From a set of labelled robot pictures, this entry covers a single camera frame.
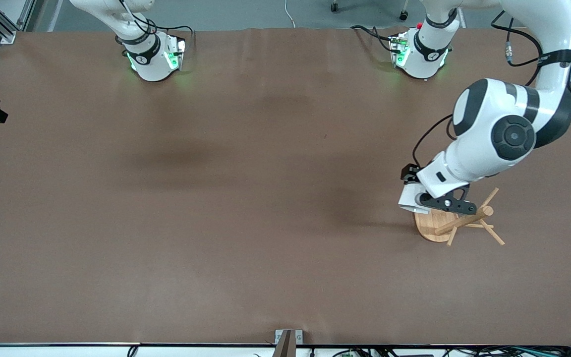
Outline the wooden cup rack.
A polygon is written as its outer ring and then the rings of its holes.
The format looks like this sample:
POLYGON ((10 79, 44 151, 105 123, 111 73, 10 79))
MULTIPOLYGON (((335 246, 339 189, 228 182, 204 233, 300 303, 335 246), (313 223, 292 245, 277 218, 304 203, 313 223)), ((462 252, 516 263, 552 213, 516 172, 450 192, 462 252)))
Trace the wooden cup rack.
POLYGON ((494 226, 487 224, 485 219, 493 215, 494 210, 489 206, 490 201, 498 194, 496 187, 479 206, 478 212, 473 215, 462 215, 441 210, 431 210, 430 213, 414 213, 414 222, 419 234, 431 242, 446 242, 447 246, 453 244, 454 237, 460 228, 483 228, 501 246, 505 242, 494 231, 494 226))

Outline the white faceted cup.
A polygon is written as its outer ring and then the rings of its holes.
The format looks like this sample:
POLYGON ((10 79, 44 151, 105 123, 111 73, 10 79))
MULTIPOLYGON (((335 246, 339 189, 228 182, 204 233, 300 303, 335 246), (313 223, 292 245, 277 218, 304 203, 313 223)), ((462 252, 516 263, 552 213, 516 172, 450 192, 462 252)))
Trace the white faceted cup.
POLYGON ((430 213, 431 209, 422 205, 419 199, 426 192, 426 188, 419 182, 405 184, 398 202, 399 207, 412 213, 430 213))

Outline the upright aluminium frame post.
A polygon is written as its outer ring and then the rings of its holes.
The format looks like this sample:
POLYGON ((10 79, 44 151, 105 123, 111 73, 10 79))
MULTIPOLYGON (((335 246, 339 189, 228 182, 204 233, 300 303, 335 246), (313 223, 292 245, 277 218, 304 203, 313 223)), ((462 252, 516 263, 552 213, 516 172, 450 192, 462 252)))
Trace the upright aluminium frame post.
POLYGON ((30 16, 34 11, 34 7, 38 0, 17 0, 21 6, 20 14, 16 21, 16 25, 20 30, 27 30, 29 28, 30 16))

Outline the brown table cover sheet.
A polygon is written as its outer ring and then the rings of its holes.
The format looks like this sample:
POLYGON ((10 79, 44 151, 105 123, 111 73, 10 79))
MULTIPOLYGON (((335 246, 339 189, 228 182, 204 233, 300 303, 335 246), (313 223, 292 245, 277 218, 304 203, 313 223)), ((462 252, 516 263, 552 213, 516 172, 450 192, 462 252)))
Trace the brown table cover sheet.
POLYGON ((571 344, 571 126, 471 186, 504 245, 427 242, 398 206, 419 137, 473 81, 523 83, 460 30, 429 81, 353 30, 202 32, 147 83, 109 32, 0 48, 0 343, 571 344))

